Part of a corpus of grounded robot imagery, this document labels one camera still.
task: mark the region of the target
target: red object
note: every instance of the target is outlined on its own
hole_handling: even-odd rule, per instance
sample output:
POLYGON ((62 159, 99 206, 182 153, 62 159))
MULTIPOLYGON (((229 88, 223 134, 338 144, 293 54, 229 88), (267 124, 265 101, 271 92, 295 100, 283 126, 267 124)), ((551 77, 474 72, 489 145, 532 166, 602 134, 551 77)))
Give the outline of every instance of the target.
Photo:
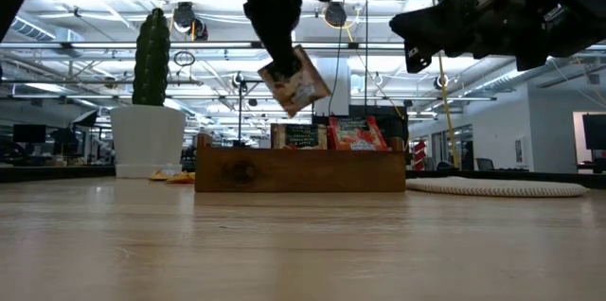
POLYGON ((423 159, 425 159, 425 157, 427 156, 427 154, 425 154, 425 147, 425 142, 419 141, 417 145, 415 145, 415 147, 413 148, 413 167, 415 168, 415 170, 425 169, 425 162, 423 161, 423 159))
POLYGON ((329 146, 337 150, 387 151, 374 116, 329 118, 329 146))

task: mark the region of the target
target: wooden crate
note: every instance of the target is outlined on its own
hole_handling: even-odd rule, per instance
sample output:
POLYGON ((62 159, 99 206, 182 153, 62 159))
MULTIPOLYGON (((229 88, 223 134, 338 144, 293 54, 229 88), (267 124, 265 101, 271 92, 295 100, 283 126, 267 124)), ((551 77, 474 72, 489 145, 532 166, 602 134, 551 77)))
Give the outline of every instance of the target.
POLYGON ((406 162, 394 151, 213 148, 198 138, 196 192, 403 192, 406 162))

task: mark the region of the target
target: artificial cactus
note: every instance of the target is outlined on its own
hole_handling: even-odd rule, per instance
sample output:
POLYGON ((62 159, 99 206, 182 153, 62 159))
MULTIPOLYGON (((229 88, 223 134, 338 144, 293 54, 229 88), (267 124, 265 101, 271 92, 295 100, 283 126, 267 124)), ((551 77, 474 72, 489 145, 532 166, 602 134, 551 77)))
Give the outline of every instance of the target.
POLYGON ((161 9, 141 25, 134 55, 133 104, 163 106, 169 86, 170 30, 161 9))

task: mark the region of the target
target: table surface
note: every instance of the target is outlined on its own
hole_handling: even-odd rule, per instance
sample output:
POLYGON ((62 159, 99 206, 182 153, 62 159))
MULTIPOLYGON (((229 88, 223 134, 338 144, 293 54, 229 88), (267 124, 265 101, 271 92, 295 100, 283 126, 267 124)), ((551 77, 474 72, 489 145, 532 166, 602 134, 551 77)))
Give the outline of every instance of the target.
POLYGON ((575 199, 0 185, 3 300, 604 300, 606 191, 575 199))

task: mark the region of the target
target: white planter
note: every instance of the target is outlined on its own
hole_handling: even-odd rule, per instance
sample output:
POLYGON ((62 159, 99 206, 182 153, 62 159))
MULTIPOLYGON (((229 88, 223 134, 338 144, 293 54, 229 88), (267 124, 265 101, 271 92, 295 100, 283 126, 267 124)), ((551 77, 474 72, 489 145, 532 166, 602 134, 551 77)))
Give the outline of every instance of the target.
POLYGON ((186 115, 168 107, 114 108, 117 178, 149 178, 158 169, 181 170, 186 115))

